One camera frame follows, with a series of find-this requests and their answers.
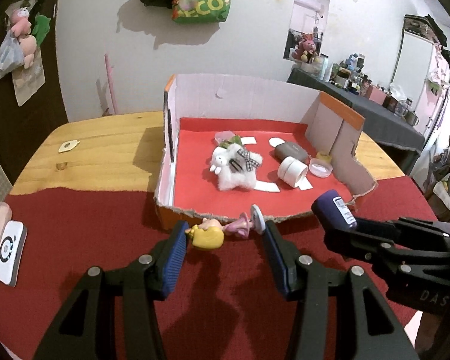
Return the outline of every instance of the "white remote device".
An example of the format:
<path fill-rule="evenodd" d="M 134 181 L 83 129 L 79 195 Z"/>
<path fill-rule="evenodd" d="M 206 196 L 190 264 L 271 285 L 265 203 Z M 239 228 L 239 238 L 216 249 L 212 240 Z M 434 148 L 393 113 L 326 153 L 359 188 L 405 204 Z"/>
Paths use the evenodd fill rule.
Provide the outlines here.
<path fill-rule="evenodd" d="M 0 240 L 0 281 L 8 286 L 17 284 L 18 267 L 22 257 L 27 228 L 22 222 L 9 221 Z"/>

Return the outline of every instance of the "pink stick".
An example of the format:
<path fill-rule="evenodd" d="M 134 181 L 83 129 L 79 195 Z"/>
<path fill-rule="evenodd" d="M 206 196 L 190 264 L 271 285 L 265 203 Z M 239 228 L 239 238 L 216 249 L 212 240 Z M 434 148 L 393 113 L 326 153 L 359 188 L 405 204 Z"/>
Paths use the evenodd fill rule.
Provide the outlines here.
<path fill-rule="evenodd" d="M 112 67 L 110 66 L 110 61 L 108 60 L 108 54 L 105 54 L 105 67 L 106 67 L 106 76 L 108 79 L 108 88 L 110 90 L 110 97 L 112 99 L 113 114 L 118 115 L 119 109 L 116 106 L 115 91 L 113 90 Z"/>

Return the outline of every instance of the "circular logo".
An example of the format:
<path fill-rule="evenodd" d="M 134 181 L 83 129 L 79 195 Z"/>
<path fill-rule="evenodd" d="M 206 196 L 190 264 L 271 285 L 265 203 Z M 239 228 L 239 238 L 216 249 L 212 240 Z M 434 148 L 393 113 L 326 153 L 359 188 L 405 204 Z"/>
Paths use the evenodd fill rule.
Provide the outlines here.
<path fill-rule="evenodd" d="M 12 254 L 13 240 L 11 237 L 5 237 L 0 245 L 0 259 L 6 263 Z"/>

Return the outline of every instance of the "checkered ribbon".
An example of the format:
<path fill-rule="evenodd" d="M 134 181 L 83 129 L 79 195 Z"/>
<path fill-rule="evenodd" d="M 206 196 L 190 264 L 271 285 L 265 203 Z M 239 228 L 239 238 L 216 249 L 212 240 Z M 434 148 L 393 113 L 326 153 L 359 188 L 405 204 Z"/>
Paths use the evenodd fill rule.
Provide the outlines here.
<path fill-rule="evenodd" d="M 258 161 L 250 158 L 250 152 L 247 149 L 241 148 L 236 153 L 245 160 L 245 169 L 247 172 L 251 172 L 253 169 L 257 169 L 260 166 Z"/>

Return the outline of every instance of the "gray tablecloth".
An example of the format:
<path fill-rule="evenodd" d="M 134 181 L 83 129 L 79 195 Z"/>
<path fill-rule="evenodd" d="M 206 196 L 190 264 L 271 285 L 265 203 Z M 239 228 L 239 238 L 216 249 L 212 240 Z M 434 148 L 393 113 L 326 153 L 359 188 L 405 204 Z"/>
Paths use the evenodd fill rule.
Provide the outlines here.
<path fill-rule="evenodd" d="M 398 163 L 404 173 L 410 173 L 425 144 L 425 137 L 415 131 L 411 125 L 366 97 L 357 96 L 328 82 L 320 81 L 300 68 L 292 69 L 287 82 L 328 93 L 357 111 L 365 117 L 363 132 L 375 142 L 410 151 Z"/>

